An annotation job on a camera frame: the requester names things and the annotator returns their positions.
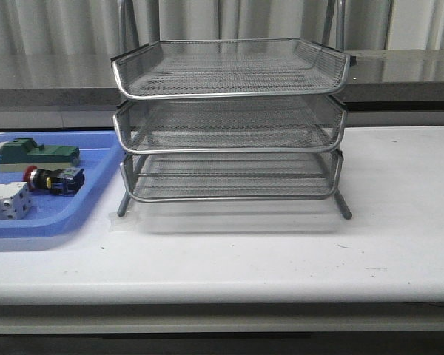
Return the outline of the red emergency stop button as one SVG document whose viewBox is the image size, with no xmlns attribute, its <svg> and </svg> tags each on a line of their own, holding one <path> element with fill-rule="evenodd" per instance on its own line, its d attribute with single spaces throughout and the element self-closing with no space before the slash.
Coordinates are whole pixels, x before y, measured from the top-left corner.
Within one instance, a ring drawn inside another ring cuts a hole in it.
<svg viewBox="0 0 444 355">
<path fill-rule="evenodd" d="M 84 170 L 78 167 L 65 169 L 39 169 L 28 166 L 23 181 L 30 190 L 48 191 L 53 195 L 74 195 L 84 185 Z"/>
</svg>

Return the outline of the blue plastic tray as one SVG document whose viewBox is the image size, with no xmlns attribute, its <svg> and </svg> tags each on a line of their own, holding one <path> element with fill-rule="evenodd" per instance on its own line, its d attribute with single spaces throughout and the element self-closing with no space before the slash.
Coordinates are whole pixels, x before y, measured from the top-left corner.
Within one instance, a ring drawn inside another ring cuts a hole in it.
<svg viewBox="0 0 444 355">
<path fill-rule="evenodd" d="M 0 143 L 14 138 L 33 138 L 44 145 L 77 146 L 85 181 L 75 195 L 32 192 L 33 205 L 25 218 L 0 220 L 0 238 L 51 237 L 76 229 L 97 205 L 124 156 L 116 134 L 110 130 L 0 133 Z"/>
</svg>

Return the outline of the dark grey rear counter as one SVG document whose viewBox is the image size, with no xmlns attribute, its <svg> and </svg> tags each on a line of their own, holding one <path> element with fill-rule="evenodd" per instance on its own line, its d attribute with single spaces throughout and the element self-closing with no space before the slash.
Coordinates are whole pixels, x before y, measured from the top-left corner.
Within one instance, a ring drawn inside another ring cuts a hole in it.
<svg viewBox="0 0 444 355">
<path fill-rule="evenodd" d="M 354 51 L 337 97 L 354 111 L 444 111 L 444 50 Z M 119 104 L 110 56 L 0 55 L 0 107 Z"/>
</svg>

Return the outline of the green and beige switch block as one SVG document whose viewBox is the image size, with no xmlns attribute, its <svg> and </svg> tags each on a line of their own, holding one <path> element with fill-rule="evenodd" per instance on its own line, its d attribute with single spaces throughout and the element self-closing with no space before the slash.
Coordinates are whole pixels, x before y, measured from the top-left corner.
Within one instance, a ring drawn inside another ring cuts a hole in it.
<svg viewBox="0 0 444 355">
<path fill-rule="evenodd" d="M 0 172 L 23 172 L 29 166 L 55 170 L 79 164 L 77 146 L 38 144 L 33 138 L 0 142 Z"/>
</svg>

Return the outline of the silver mesh tray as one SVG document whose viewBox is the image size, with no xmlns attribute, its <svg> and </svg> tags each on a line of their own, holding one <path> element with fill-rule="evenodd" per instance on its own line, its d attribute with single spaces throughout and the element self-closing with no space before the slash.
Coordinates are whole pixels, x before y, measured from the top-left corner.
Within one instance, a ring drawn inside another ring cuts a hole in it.
<svg viewBox="0 0 444 355">
<path fill-rule="evenodd" d="M 139 202 L 324 200 L 343 165 L 327 153 L 175 153 L 127 155 L 121 174 Z"/>
<path fill-rule="evenodd" d="M 329 152 L 347 111 L 329 95 L 126 101 L 113 115 L 133 155 L 206 152 Z"/>
<path fill-rule="evenodd" d="M 346 85 L 347 53 L 300 38 L 167 40 L 112 58 L 131 100 L 332 94 Z"/>
</svg>

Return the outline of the silver metal rack frame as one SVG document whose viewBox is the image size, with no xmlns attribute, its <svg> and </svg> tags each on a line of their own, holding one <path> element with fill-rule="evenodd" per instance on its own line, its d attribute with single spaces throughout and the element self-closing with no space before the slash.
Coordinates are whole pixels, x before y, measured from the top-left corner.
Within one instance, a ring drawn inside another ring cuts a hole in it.
<svg viewBox="0 0 444 355">
<path fill-rule="evenodd" d="M 351 66 L 353 66 L 354 63 L 355 63 L 355 59 L 352 56 L 351 56 L 351 58 L 353 60 L 353 62 L 351 63 Z M 331 97 L 336 99 L 336 97 L 335 97 L 336 93 L 332 93 L 332 94 L 313 94 L 313 95 L 329 95 L 329 96 L 331 96 Z M 273 96 L 295 96 L 295 95 L 246 96 L 246 97 L 222 97 L 222 98 L 267 98 L 267 97 L 273 97 Z M 189 98 L 189 99 L 213 99 L 213 98 Z M 189 99 L 164 99 L 164 100 L 189 100 Z M 140 100 L 131 100 L 131 99 L 129 99 L 129 98 L 127 98 L 125 96 L 125 102 L 126 101 L 140 101 Z M 163 101 L 163 100 L 142 100 L 142 101 Z M 338 151 L 341 152 L 340 145 L 339 145 L 338 148 L 333 149 L 332 151 L 329 151 L 329 152 L 333 152 L 334 150 L 338 150 Z M 126 153 L 125 157 L 127 155 L 133 155 L 133 154 L 130 154 L 130 153 L 126 152 L 126 151 L 125 151 L 125 153 Z M 284 152 L 206 152 L 206 153 L 284 153 Z M 337 207 L 339 208 L 339 210 L 340 210 L 340 212 L 341 212 L 341 214 L 342 214 L 342 216 L 344 218 L 350 219 L 352 217 L 352 213 L 351 213 L 347 203 L 345 202 L 342 194 L 340 193 L 339 183 L 338 183 L 337 191 L 332 196 L 330 196 L 328 198 L 333 198 L 335 200 L 335 203 L 337 204 Z M 130 197 L 129 193 L 127 192 L 127 190 L 125 188 L 124 197 L 123 197 L 123 199 L 121 201 L 121 205 L 119 206 L 118 214 L 119 215 L 124 215 L 126 213 L 126 211 L 127 211 L 129 202 L 133 201 L 133 200 L 134 199 L 132 197 Z M 188 202 L 200 202 L 200 201 L 187 201 L 187 202 L 184 202 L 184 203 L 188 203 Z M 176 203 L 176 202 L 153 202 L 153 203 Z"/>
</svg>

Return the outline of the white circuit breaker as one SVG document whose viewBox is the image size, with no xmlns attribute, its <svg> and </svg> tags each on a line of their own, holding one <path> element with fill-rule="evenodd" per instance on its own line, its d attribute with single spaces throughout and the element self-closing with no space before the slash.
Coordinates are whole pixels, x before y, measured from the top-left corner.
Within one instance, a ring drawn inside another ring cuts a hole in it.
<svg viewBox="0 0 444 355">
<path fill-rule="evenodd" d="M 32 199 L 25 182 L 0 184 L 0 220 L 23 219 L 32 207 Z"/>
</svg>

